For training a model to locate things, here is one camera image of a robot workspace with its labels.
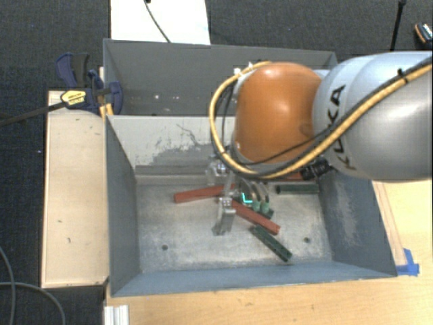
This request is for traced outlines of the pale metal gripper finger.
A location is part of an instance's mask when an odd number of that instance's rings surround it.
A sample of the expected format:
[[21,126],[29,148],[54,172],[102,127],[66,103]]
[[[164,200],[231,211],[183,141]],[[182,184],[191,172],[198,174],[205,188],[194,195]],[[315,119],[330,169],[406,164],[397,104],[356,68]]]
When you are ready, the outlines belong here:
[[222,236],[225,233],[225,226],[224,226],[225,206],[224,206],[223,198],[219,198],[218,205],[219,207],[216,214],[216,222],[212,227],[212,233],[214,236]]
[[233,208],[232,199],[223,199],[223,233],[231,231],[233,220],[236,215],[236,210]]

